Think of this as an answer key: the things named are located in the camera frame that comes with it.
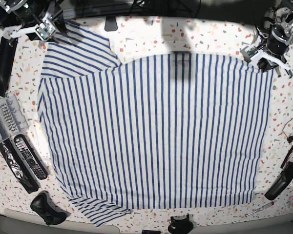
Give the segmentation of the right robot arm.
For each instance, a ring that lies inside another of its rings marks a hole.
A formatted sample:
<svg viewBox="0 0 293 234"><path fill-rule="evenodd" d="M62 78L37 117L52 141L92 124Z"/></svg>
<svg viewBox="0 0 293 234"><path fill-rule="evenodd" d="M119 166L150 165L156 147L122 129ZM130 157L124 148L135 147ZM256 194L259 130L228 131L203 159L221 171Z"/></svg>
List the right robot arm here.
<svg viewBox="0 0 293 234"><path fill-rule="evenodd" d="M4 29L3 38L9 46L16 44L22 35L30 40L57 42L56 33L67 34L61 3L61 0L0 0L6 14L14 14L21 23L18 29Z"/></svg>

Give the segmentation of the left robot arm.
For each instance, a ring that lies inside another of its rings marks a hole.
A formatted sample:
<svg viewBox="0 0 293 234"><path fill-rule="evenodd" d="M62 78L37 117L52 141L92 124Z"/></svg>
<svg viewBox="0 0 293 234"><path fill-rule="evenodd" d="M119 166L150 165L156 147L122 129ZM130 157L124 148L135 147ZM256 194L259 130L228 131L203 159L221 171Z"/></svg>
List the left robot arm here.
<svg viewBox="0 0 293 234"><path fill-rule="evenodd" d="M293 73L284 55L293 44L293 0L275 0L267 10L252 44L241 50L244 61L262 73L282 68Z"/></svg>

